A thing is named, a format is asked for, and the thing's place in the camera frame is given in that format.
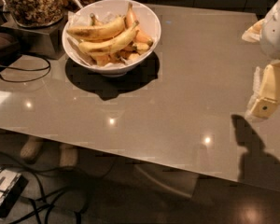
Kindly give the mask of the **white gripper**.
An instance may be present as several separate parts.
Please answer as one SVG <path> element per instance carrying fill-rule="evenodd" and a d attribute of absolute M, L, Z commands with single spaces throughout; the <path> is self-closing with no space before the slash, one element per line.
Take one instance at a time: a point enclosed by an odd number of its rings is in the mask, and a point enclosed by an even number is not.
<path fill-rule="evenodd" d="M 274 60 L 264 69 L 257 67 L 253 76 L 253 94 L 245 117 L 250 120 L 268 119 L 280 106 L 280 0 L 264 19 L 250 26 L 242 34 L 246 42 L 259 42 L 265 54 Z"/>

